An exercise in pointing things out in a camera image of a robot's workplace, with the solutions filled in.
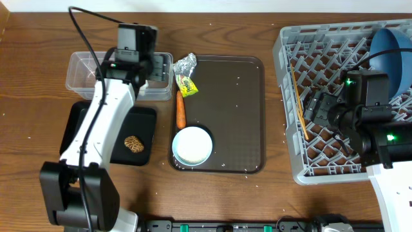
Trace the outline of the light blue rice bowl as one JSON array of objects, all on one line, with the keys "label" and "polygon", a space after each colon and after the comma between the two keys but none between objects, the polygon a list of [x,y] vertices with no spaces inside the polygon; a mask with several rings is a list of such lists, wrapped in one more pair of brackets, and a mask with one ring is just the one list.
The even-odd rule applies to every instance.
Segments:
[{"label": "light blue rice bowl", "polygon": [[189,126],[174,136],[171,149],[173,156],[181,164],[198,166],[210,157],[213,141],[203,128]]}]

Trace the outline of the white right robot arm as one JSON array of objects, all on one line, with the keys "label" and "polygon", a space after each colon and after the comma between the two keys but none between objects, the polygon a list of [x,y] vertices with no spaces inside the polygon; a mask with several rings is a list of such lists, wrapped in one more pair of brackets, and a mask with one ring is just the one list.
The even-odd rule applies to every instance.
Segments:
[{"label": "white right robot arm", "polygon": [[342,92],[315,92],[303,117],[349,139],[377,196],[385,231],[411,231],[411,124],[392,120],[388,87],[384,72],[349,71]]}]

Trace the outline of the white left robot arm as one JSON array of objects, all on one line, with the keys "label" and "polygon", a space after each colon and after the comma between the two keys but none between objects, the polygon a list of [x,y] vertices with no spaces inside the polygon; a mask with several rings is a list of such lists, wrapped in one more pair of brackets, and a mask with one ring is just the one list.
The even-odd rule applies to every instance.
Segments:
[{"label": "white left robot arm", "polygon": [[123,121],[157,63],[158,29],[120,23],[118,42],[103,60],[94,51],[94,96],[58,162],[45,162],[39,180],[51,224],[88,231],[137,231],[138,215],[120,207],[108,169]]}]

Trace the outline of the aluminium foil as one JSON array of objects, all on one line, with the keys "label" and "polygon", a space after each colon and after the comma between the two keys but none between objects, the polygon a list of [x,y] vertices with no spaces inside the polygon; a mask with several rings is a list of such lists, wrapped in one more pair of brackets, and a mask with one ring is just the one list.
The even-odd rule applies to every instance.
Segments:
[{"label": "aluminium foil", "polygon": [[193,53],[189,53],[186,57],[176,61],[173,64],[174,74],[190,77],[196,66],[196,55]]}]

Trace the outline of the brown food piece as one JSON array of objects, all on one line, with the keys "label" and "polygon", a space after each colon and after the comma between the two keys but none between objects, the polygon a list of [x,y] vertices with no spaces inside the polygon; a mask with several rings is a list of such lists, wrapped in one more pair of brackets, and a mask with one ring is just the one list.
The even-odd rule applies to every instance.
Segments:
[{"label": "brown food piece", "polygon": [[133,153],[144,151],[144,145],[136,136],[128,136],[124,140],[124,145]]}]

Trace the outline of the yellow snack wrapper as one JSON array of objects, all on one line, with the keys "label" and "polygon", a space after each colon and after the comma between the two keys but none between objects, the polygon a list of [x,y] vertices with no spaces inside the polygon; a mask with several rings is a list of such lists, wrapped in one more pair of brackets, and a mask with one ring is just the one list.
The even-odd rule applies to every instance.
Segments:
[{"label": "yellow snack wrapper", "polygon": [[198,93],[198,89],[196,85],[193,83],[191,78],[188,76],[177,75],[176,83],[179,87],[179,90],[183,98],[194,95],[195,93]]}]

